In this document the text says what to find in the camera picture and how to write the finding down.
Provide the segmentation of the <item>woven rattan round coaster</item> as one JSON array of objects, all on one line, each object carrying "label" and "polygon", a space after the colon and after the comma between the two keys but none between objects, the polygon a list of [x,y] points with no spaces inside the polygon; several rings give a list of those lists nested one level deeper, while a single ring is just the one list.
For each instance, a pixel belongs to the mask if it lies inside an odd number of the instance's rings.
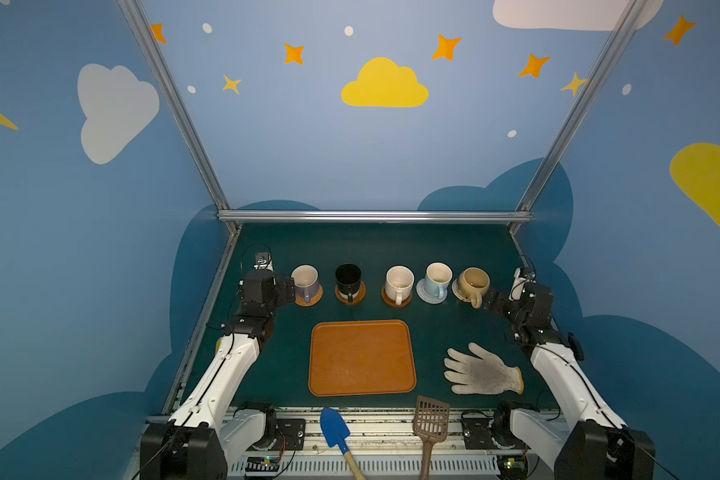
[{"label": "woven rattan round coaster", "polygon": [[301,307],[311,307],[316,305],[322,299],[323,295],[324,289],[321,285],[319,285],[316,294],[310,296],[309,299],[305,299],[303,296],[297,294],[295,296],[295,303]]}]

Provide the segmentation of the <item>white purple mug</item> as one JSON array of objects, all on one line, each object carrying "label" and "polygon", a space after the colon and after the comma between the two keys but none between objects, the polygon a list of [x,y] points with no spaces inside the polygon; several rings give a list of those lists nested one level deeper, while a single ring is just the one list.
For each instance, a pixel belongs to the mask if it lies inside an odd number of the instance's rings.
[{"label": "white purple mug", "polygon": [[299,294],[309,299],[316,294],[320,282],[318,271],[314,266],[300,265],[292,271],[291,277],[294,281],[295,295]]}]

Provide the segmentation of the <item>beige yellow mug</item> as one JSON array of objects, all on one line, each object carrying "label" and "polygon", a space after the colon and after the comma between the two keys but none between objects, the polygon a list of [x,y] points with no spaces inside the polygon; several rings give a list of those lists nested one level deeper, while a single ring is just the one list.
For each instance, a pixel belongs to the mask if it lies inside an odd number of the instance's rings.
[{"label": "beige yellow mug", "polygon": [[463,289],[469,290],[471,306],[474,309],[480,309],[483,305],[483,297],[490,287],[489,275],[480,268],[469,267],[460,274],[458,280]]}]

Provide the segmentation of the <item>beige spiral woven coaster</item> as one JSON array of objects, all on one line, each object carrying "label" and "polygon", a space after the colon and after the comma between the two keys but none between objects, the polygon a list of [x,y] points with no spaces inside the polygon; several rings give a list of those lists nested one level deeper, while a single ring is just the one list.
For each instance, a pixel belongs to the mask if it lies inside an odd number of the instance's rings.
[{"label": "beige spiral woven coaster", "polygon": [[471,294],[469,290],[465,290],[461,286],[461,282],[459,280],[454,280],[451,283],[451,289],[453,291],[453,294],[462,302],[470,303],[471,302]]}]

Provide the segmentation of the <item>black mug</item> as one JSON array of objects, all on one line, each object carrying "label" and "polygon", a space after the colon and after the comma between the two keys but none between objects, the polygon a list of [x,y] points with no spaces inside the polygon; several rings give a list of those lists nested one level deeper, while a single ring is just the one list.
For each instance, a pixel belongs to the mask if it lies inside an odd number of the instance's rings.
[{"label": "black mug", "polygon": [[336,286],[343,294],[356,292],[362,282],[362,271],[356,264],[339,265],[335,271]]}]

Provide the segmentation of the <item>white light-blue mug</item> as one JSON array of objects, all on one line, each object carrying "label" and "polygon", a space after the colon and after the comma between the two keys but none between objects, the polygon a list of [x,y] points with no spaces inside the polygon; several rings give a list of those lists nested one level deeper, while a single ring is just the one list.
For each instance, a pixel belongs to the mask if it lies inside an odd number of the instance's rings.
[{"label": "white light-blue mug", "polygon": [[442,298],[452,280],[451,268],[442,262],[431,263],[426,269],[425,288],[432,296]]}]

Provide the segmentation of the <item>brown wooden round coaster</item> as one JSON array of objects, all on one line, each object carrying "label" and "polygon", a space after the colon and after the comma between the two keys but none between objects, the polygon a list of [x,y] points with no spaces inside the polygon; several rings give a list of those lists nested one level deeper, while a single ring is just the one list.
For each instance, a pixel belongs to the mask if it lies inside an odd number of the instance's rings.
[{"label": "brown wooden round coaster", "polygon": [[367,287],[364,282],[360,283],[360,287],[356,292],[351,294],[343,294],[339,287],[336,286],[334,289],[336,298],[345,305],[357,305],[362,302],[367,294]]}]

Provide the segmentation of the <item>grey white woven coaster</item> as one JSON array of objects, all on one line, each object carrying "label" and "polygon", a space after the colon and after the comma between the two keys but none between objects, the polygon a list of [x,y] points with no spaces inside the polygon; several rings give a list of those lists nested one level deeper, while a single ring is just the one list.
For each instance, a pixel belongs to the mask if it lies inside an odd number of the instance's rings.
[{"label": "grey white woven coaster", "polygon": [[430,295],[425,288],[425,283],[425,279],[420,279],[416,284],[416,293],[422,301],[430,305],[438,305],[447,299],[447,294],[444,294],[442,298]]}]

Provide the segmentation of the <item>white cream mug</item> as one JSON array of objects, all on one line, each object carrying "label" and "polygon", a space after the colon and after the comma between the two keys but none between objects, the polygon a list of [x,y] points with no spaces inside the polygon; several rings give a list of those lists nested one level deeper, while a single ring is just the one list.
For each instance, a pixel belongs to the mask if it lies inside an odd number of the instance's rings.
[{"label": "white cream mug", "polygon": [[413,272],[402,265],[391,267],[386,273],[384,293],[389,302],[402,307],[411,297],[414,285]]}]

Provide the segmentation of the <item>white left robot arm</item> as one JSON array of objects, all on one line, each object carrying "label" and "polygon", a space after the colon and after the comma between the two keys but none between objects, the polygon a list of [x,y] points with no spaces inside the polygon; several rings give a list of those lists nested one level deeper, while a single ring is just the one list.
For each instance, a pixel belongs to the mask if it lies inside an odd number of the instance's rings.
[{"label": "white left robot arm", "polygon": [[239,282],[238,297],[194,390],[168,421],[143,433],[134,479],[225,479],[229,466],[273,431],[265,410],[244,409],[229,422],[224,417],[274,332],[276,309],[295,301],[294,279],[257,268]]}]

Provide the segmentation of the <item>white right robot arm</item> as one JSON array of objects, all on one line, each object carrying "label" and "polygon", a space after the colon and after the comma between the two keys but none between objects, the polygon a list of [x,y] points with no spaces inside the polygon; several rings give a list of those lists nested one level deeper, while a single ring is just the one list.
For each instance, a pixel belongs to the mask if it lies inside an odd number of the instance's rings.
[{"label": "white right robot arm", "polygon": [[655,446],[627,426],[580,369],[583,350],[573,334],[564,340],[552,326],[553,292],[523,281],[508,294],[489,288],[484,308],[506,318],[517,344],[542,376],[565,419],[568,432],[539,412],[504,402],[492,435],[500,446],[526,444],[556,479],[651,479]]}]

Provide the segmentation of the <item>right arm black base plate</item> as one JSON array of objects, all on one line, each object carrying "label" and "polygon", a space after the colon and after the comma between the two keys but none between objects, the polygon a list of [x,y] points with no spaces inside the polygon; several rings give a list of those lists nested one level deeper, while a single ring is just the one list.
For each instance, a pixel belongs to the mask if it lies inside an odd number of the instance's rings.
[{"label": "right arm black base plate", "polygon": [[494,432],[494,419],[485,416],[466,416],[460,418],[462,438],[467,450],[509,450],[517,444],[510,442]]}]

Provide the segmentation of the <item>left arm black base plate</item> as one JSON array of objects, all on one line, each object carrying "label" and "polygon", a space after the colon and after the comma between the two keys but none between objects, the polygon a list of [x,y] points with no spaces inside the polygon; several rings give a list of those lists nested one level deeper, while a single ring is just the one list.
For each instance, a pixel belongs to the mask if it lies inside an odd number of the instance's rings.
[{"label": "left arm black base plate", "polygon": [[263,437],[248,451],[301,451],[304,449],[306,421],[304,419],[278,419],[265,427]]}]

